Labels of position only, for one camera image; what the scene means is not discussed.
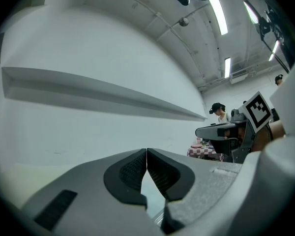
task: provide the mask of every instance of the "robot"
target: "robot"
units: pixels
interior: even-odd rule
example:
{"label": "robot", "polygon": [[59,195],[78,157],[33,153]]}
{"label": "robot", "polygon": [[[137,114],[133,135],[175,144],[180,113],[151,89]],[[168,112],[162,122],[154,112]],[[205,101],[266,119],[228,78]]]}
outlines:
{"label": "robot", "polygon": [[[22,212],[11,211],[34,235],[260,234],[295,192],[295,119],[288,107],[295,105],[295,65],[271,97],[286,137],[250,152],[256,133],[272,116],[262,100],[258,92],[232,111],[230,123],[196,130],[233,162],[140,148],[78,165],[35,193]],[[244,139],[232,143],[242,126]],[[227,139],[226,130],[231,130]],[[140,193],[146,170],[166,199],[155,222]]]}

